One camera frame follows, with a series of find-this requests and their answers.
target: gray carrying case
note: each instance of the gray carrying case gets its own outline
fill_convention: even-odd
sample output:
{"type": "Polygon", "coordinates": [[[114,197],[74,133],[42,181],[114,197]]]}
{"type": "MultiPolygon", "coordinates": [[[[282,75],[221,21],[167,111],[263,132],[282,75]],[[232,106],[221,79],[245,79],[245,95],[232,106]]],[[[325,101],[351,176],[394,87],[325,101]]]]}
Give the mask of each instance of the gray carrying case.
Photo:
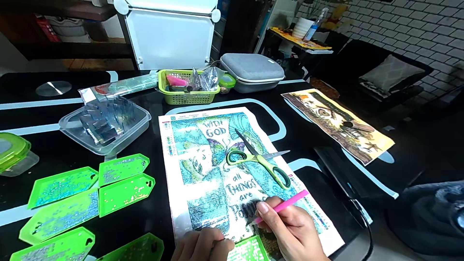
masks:
{"type": "Polygon", "coordinates": [[[234,89],[240,93],[272,89],[285,77],[278,63],[257,53],[226,53],[220,68],[235,78],[234,89]]]}

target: green diamond tray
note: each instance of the green diamond tray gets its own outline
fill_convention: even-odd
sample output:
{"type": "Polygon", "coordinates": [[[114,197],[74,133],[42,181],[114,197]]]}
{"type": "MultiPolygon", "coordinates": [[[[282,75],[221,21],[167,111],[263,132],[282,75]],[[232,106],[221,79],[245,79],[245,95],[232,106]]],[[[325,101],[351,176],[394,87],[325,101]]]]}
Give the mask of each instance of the green diamond tray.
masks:
{"type": "Polygon", "coordinates": [[[19,239],[39,244],[98,215],[97,188],[44,206],[23,226],[19,239]]]}
{"type": "Polygon", "coordinates": [[[10,261],[82,261],[94,244],[95,236],[80,227],[13,253],[10,261]]]}
{"type": "Polygon", "coordinates": [[[83,167],[34,182],[27,209],[42,206],[86,191],[97,181],[98,171],[83,167]]]}
{"type": "Polygon", "coordinates": [[[155,179],[142,173],[100,188],[100,217],[148,197],[154,185],[155,179]]]}
{"type": "Polygon", "coordinates": [[[97,260],[159,261],[163,255],[163,251],[163,240],[157,238],[151,233],[147,233],[97,260]]]}
{"type": "Polygon", "coordinates": [[[143,173],[150,160],[142,154],[134,154],[100,163],[98,186],[102,187],[143,173]]]}
{"type": "Polygon", "coordinates": [[[269,261],[259,235],[254,235],[235,244],[227,261],[269,261]]]}

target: fingernail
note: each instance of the fingernail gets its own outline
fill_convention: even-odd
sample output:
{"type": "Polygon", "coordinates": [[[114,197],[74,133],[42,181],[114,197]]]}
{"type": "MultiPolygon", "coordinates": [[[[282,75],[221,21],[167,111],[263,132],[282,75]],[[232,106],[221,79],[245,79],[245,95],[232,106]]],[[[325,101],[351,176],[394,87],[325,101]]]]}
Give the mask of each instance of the fingernail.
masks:
{"type": "Polygon", "coordinates": [[[267,204],[264,202],[258,202],[258,204],[256,204],[256,208],[258,209],[261,215],[264,215],[269,211],[267,204]]]}

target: white pot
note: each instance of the white pot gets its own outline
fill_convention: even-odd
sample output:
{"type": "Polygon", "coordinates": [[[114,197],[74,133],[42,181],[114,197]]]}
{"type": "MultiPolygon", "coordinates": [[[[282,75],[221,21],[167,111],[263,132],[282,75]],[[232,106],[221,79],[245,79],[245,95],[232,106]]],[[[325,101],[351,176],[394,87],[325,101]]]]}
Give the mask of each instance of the white pot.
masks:
{"type": "Polygon", "coordinates": [[[301,18],[301,17],[298,18],[298,22],[296,22],[295,28],[293,29],[292,36],[298,39],[302,39],[308,32],[311,25],[313,24],[314,24],[314,21],[301,18]]]}

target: scissors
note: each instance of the scissors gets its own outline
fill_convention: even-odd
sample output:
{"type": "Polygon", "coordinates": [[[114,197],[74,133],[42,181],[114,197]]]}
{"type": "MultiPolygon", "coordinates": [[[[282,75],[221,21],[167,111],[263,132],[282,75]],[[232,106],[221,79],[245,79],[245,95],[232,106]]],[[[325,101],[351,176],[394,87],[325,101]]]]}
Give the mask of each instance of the scissors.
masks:
{"type": "Polygon", "coordinates": [[[248,161],[255,161],[255,162],[258,162],[260,163],[263,167],[266,168],[267,172],[269,172],[269,174],[274,178],[274,180],[279,184],[279,186],[285,190],[287,189],[290,189],[290,178],[288,177],[288,175],[283,171],[281,170],[279,167],[277,166],[274,166],[272,165],[271,163],[267,162],[267,159],[270,159],[270,158],[274,158],[274,157],[277,157],[277,156],[280,156],[280,155],[283,155],[287,152],[289,152],[289,150],[286,150],[286,151],[280,151],[280,152],[275,152],[275,153],[270,153],[270,154],[266,154],[266,155],[260,155],[253,147],[251,144],[249,144],[245,137],[242,136],[242,134],[240,134],[240,132],[236,129],[235,132],[238,134],[238,136],[243,140],[243,142],[245,143],[245,146],[247,147],[247,149],[253,154],[248,154],[248,153],[245,153],[241,150],[232,150],[231,152],[229,152],[227,154],[227,157],[226,157],[226,161],[229,165],[236,165],[236,164],[240,164],[240,163],[244,163],[244,162],[248,162],[248,161]],[[242,159],[239,159],[239,160],[236,160],[234,161],[233,159],[231,159],[231,157],[233,155],[239,155],[242,159]],[[282,176],[284,178],[284,181],[285,181],[285,184],[282,182],[282,180],[277,176],[277,174],[279,174],[280,176],[282,176]]]}

